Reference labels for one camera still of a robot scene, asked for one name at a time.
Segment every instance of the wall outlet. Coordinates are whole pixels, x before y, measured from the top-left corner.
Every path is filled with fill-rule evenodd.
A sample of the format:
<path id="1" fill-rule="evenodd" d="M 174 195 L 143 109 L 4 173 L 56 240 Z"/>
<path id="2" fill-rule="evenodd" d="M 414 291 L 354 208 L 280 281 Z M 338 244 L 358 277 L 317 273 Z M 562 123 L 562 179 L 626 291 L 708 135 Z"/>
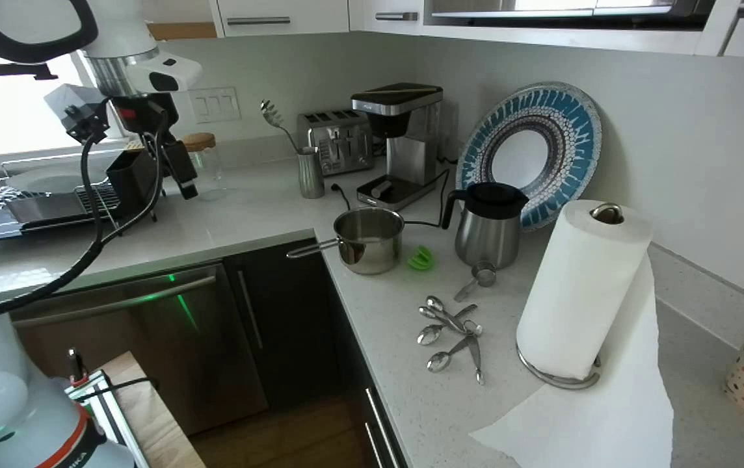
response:
<path id="1" fill-rule="evenodd" d="M 190 105 L 193 105 L 193 117 L 197 125 L 234 123 L 242 117 L 234 86 L 193 90 Z"/>

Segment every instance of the paper towel holder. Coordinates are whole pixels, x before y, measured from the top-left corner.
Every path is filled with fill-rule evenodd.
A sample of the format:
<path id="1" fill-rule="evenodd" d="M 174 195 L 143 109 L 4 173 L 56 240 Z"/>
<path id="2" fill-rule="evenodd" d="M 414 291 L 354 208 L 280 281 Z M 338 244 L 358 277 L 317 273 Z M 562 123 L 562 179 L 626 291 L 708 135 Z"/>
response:
<path id="1" fill-rule="evenodd" d="M 588 210 L 601 225 L 624 225 L 624 210 L 618 203 L 601 203 Z"/>
<path id="2" fill-rule="evenodd" d="M 552 386 L 552 387 L 562 387 L 562 391 L 585 391 L 589 386 L 595 386 L 601 379 L 601 357 L 595 357 L 589 373 L 583 377 L 583 379 L 574 379 L 574 377 L 559 377 L 559 374 L 548 374 L 548 373 L 540 373 L 536 370 L 520 352 L 520 344 L 514 344 L 518 350 L 518 360 L 520 365 L 533 374 L 537 377 L 540 382 Z"/>

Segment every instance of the green light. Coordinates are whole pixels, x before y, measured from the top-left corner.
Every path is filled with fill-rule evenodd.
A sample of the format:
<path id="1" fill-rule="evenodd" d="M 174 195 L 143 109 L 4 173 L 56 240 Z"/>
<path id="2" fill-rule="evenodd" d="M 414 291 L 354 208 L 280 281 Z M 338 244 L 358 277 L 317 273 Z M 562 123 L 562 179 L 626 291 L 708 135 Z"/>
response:
<path id="1" fill-rule="evenodd" d="M 176 301 L 180 301 L 182 314 L 186 317 L 190 329 L 197 331 L 194 314 L 193 314 L 193 309 L 190 309 L 185 295 L 176 295 Z"/>

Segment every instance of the kitchen appliance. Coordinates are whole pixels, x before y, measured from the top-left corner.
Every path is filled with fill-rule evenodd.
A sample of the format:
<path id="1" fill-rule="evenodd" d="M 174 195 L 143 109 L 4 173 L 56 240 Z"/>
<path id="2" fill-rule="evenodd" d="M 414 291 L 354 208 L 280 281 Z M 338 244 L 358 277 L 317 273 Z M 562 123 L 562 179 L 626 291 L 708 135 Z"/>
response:
<path id="1" fill-rule="evenodd" d="M 714 0 L 429 0 L 436 21 L 468 27 L 701 28 Z"/>
<path id="2" fill-rule="evenodd" d="M 360 277 L 393 270 L 401 257 L 402 220 L 396 210 L 358 208 L 336 220 L 338 240 L 288 251 L 286 257 L 307 257 L 338 247 L 343 266 Z"/>
<path id="3" fill-rule="evenodd" d="M 220 264 L 60 295 L 13 312 L 33 365 L 66 374 L 66 350 L 90 370 L 133 352 L 185 434 L 267 408 L 245 317 Z"/>
<path id="4" fill-rule="evenodd" d="M 355 190 L 358 200 L 401 210 L 435 187 L 441 157 L 441 90 L 393 83 L 351 97 L 351 109 L 385 142 L 385 175 Z"/>
<path id="5" fill-rule="evenodd" d="M 304 113 L 295 130 L 304 149 L 317 157 L 321 178 L 373 166 L 368 119 L 354 109 Z"/>
<path id="6" fill-rule="evenodd" d="M 463 200 L 454 234 L 454 255 L 477 270 L 498 270 L 518 257 L 520 210 L 527 197 L 501 182 L 475 182 L 446 197 L 441 229 L 450 227 L 453 205 Z"/>

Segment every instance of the paper towel roll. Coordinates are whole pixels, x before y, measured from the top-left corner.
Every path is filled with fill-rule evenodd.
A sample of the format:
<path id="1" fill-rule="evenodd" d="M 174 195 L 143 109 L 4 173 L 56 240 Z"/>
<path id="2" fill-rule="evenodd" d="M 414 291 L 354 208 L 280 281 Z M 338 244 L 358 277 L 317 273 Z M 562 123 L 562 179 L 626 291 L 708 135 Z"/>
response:
<path id="1" fill-rule="evenodd" d="M 601 205 L 566 203 L 537 266 L 518 326 L 518 350 L 537 373 L 589 374 L 649 244 L 649 227 L 631 208 L 601 221 Z"/>
<path id="2" fill-rule="evenodd" d="M 540 386 L 471 438 L 522 468 L 673 465 L 673 405 L 658 373 L 654 285 L 647 257 L 636 268 L 601 360 L 604 373 L 593 387 L 565 392 Z"/>

